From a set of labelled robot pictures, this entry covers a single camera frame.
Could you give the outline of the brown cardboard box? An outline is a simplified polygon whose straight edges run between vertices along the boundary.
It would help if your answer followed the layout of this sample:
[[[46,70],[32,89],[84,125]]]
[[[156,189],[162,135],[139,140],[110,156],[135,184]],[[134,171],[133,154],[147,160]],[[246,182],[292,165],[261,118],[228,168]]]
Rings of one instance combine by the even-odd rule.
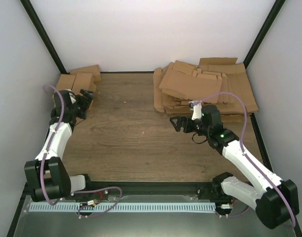
[[[88,90],[91,92],[96,91],[96,85],[94,83],[94,76],[91,73],[77,73],[75,81],[72,87],[72,91],[75,94],[79,94],[80,90]]]

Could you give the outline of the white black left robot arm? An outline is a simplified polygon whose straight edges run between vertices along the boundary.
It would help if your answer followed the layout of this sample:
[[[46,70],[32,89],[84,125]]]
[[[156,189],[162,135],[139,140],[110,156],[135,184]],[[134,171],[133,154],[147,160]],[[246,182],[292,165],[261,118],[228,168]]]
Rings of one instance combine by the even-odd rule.
[[[70,176],[62,162],[68,140],[77,119],[85,120],[94,99],[94,92],[81,89],[75,94],[70,89],[53,94],[54,107],[49,128],[40,153],[25,163],[24,171],[32,200],[55,205],[60,199],[76,192],[82,199],[93,196],[94,187],[87,183],[85,174]]]

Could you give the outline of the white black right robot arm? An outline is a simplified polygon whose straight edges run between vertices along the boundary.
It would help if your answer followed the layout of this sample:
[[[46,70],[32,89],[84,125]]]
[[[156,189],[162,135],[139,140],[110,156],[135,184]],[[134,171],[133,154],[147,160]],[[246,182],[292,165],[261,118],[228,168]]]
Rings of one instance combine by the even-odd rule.
[[[240,200],[253,209],[269,229],[286,221],[291,221],[291,227],[295,227],[299,213],[296,184],[291,180],[284,181],[255,158],[242,140],[224,127],[216,106],[191,104],[190,108],[192,116],[170,118],[174,129],[204,136],[209,146],[234,164],[250,182],[247,184],[228,172],[222,173],[213,179],[213,195],[219,199],[231,196]]]

